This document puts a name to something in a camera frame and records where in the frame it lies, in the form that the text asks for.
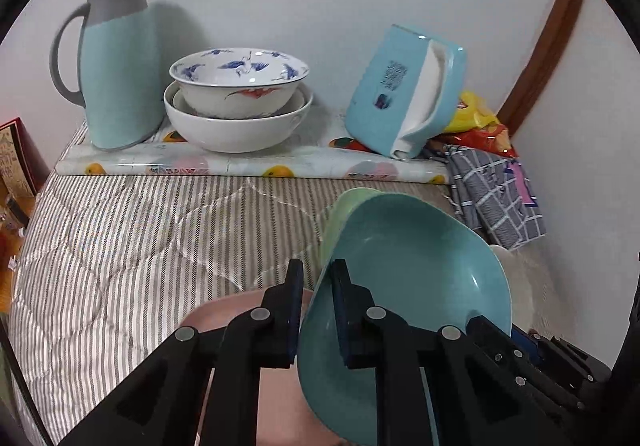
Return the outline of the teal plastic bowl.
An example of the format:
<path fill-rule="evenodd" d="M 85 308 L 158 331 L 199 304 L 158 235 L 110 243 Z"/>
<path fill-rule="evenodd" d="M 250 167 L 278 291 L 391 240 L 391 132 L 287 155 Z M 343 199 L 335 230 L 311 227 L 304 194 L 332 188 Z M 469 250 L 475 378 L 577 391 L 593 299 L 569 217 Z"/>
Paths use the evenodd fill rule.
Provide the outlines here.
<path fill-rule="evenodd" d="M 382 192 L 352 212 L 332 252 L 346 261 L 354 284 L 409 325 L 464 329 L 477 315 L 503 332 L 512 301 L 495 253 L 475 232 L 416 197 Z M 343 440 L 376 442 L 371 369 L 344 365 L 335 329 L 331 281 L 321 274 L 300 329 L 297 370 L 306 402 Z"/>

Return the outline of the striped quilted cloth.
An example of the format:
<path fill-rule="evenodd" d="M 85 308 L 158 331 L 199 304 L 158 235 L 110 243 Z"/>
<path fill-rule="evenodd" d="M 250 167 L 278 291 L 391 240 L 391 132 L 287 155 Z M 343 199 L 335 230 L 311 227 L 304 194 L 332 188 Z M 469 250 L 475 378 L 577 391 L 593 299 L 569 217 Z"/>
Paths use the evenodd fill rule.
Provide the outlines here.
<path fill-rule="evenodd" d="M 17 409 L 40 445 L 64 437 L 194 308 L 282 281 L 305 284 L 350 180 L 51 174 L 12 286 L 9 337 L 32 399 Z"/>

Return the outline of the grey checkered cloth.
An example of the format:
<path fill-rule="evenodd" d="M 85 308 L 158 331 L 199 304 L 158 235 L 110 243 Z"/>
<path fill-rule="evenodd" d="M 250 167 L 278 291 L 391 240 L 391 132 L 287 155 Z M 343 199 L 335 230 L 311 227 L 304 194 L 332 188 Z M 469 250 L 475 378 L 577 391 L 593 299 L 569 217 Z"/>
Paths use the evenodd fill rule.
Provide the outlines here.
<path fill-rule="evenodd" d="M 512 251 L 547 233 L 521 162 L 465 146 L 444 147 L 449 199 L 460 222 Z"/>

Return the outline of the light green plastic bowl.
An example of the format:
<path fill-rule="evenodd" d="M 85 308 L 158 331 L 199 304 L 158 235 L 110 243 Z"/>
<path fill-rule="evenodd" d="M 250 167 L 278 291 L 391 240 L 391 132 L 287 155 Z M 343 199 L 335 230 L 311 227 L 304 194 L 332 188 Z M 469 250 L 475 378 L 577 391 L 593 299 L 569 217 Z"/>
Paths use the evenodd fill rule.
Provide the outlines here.
<path fill-rule="evenodd" d="M 382 195 L 382 192 L 373 188 L 358 187 L 349 189 L 339 195 L 329 210 L 329 217 L 326 221 L 321 244 L 320 244 L 320 264 L 322 268 L 329 263 L 332 252 L 340 239 L 342 230 L 346 222 L 360 204 L 371 198 Z"/>

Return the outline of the large white ceramic bowl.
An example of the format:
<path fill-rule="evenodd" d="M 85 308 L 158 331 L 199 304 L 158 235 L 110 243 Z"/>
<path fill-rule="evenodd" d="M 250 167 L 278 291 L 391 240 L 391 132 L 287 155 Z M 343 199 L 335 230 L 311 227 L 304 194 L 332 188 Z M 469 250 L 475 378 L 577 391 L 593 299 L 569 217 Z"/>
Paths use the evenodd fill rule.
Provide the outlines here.
<path fill-rule="evenodd" d="M 170 124 L 188 143 L 222 154 L 246 154 L 283 143 L 303 123 L 314 102 L 314 93 L 300 84 L 276 114 L 256 119 L 215 119 L 199 116 L 186 104 L 178 84 L 164 91 Z"/>

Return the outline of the yellow red snack bag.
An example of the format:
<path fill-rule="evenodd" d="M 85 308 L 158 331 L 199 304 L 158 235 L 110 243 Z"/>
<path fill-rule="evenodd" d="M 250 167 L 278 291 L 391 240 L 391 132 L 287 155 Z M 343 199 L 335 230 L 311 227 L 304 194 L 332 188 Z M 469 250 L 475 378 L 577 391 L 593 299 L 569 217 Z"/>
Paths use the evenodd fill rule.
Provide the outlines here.
<path fill-rule="evenodd" d="M 487 107 L 484 99 L 470 91 L 460 93 L 454 117 L 436 140 L 498 154 L 503 158 L 518 158 L 506 126 Z"/>

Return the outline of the fruit patterned plastic mat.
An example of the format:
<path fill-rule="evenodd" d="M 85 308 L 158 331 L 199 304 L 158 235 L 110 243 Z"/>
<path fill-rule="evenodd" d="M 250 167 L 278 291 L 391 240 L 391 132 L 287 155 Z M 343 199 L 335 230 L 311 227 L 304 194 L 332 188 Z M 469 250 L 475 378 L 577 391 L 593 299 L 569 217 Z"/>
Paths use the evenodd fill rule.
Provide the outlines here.
<path fill-rule="evenodd" d="M 399 161 L 372 154 L 346 135 L 338 114 L 322 117 L 311 109 L 293 134 L 272 148 L 247 154 L 221 154 L 194 146 L 165 121 L 136 146 L 102 151 L 81 128 L 54 167 L 61 175 L 210 175 L 382 180 L 447 185 L 446 166 L 437 160 Z"/>

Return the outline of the light blue tissue box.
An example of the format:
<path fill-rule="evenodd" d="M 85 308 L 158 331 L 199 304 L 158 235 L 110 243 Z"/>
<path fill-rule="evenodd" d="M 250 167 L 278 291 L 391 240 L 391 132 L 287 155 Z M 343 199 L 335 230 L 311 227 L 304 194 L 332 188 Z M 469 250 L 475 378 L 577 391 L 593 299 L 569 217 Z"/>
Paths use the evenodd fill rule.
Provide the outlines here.
<path fill-rule="evenodd" d="M 467 62 L 463 47 L 394 24 L 352 95 L 346 131 L 387 158 L 416 158 L 454 118 Z"/>

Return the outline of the blue patterned porcelain bowl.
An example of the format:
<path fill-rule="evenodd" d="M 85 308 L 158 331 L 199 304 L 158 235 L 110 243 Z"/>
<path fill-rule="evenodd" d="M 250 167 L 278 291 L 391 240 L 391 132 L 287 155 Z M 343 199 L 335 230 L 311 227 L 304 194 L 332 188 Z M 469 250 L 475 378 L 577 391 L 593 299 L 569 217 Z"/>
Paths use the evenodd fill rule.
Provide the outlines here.
<path fill-rule="evenodd" d="M 204 50 L 169 68 L 191 109 L 221 119 L 271 116 L 308 74 L 306 62 L 292 55 L 251 47 Z"/>

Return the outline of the light blue thermos jug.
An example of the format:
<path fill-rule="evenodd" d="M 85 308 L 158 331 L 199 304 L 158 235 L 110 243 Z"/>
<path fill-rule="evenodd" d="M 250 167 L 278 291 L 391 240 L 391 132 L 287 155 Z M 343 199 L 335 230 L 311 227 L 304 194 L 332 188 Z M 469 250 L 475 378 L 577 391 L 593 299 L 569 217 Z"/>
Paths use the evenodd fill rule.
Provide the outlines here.
<path fill-rule="evenodd" d="M 58 52 L 64 30 L 77 18 L 78 89 L 72 91 L 62 79 Z M 55 33 L 49 71 L 55 89 L 85 110 L 96 148 L 134 146 L 164 120 L 162 58 L 148 0 L 86 0 Z"/>

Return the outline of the brown wooden door frame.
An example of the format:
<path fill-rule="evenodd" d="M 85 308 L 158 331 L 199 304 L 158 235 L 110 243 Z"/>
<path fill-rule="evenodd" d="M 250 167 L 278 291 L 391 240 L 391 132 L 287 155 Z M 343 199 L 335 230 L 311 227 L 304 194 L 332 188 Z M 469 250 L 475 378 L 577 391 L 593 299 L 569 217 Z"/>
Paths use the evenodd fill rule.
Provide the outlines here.
<path fill-rule="evenodd" d="M 554 0 L 529 60 L 498 112 L 514 135 L 549 83 L 567 48 L 584 0 Z"/>

